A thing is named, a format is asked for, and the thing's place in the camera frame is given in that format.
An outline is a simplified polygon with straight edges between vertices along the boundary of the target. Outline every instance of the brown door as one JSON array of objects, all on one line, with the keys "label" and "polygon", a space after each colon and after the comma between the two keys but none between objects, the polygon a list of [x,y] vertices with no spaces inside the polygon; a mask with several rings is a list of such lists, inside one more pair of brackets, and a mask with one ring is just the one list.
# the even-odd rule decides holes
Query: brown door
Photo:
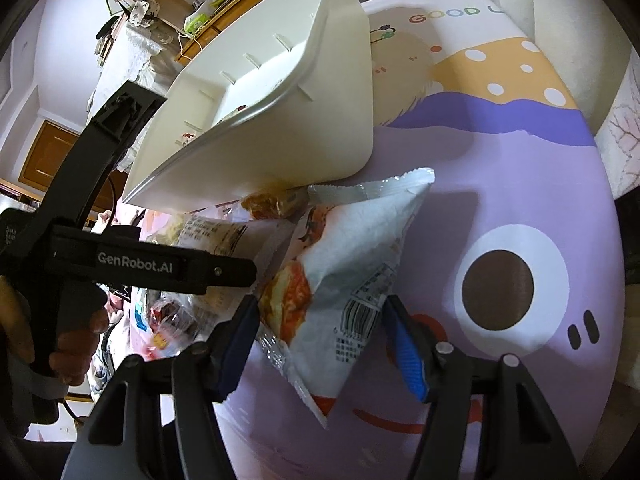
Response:
[{"label": "brown door", "polygon": [[[77,138],[76,134],[63,130],[49,121],[44,121],[29,150],[29,155],[27,155],[18,180],[46,192]],[[110,177],[116,188],[116,200],[118,200],[122,196],[127,174],[112,171]],[[97,212],[111,209],[111,200],[111,186],[105,182],[92,209]]]}]

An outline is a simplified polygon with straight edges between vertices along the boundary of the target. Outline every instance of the barcode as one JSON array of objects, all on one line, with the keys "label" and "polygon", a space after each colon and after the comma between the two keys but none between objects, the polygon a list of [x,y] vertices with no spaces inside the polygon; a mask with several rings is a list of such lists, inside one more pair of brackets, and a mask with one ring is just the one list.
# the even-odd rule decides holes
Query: barcode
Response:
[{"label": "barcode", "polygon": [[346,335],[357,336],[367,340],[371,336],[378,318],[379,311],[369,305],[356,300],[349,300],[342,312],[342,322],[340,328]]}]

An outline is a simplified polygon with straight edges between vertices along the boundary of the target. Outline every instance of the cartoon eye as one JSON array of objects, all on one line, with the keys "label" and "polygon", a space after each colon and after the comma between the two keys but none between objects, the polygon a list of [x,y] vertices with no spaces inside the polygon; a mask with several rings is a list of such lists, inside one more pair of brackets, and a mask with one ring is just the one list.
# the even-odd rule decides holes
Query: cartoon eye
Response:
[{"label": "cartoon eye", "polygon": [[569,275],[551,238],[522,224],[482,235],[454,284],[456,317],[476,348],[524,356],[556,333],[569,300]]}]

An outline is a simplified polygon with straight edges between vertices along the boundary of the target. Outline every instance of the plastic storage container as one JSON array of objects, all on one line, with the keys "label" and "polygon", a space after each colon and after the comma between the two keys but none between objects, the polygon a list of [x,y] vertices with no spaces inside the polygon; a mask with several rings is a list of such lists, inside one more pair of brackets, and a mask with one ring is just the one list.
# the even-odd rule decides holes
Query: plastic storage container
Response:
[{"label": "plastic storage container", "polygon": [[369,20],[358,0],[264,0],[209,43],[167,97],[127,203],[186,212],[345,178],[373,146]]}]

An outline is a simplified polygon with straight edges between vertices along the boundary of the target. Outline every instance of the blue rubber pad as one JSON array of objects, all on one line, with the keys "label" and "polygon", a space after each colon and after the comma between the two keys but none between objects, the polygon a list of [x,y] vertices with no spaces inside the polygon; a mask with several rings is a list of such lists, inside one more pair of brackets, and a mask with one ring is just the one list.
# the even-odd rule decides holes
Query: blue rubber pad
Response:
[{"label": "blue rubber pad", "polygon": [[382,323],[405,384],[420,402],[425,402],[429,393],[429,385],[424,379],[422,359],[411,336],[392,308],[384,309]]}]

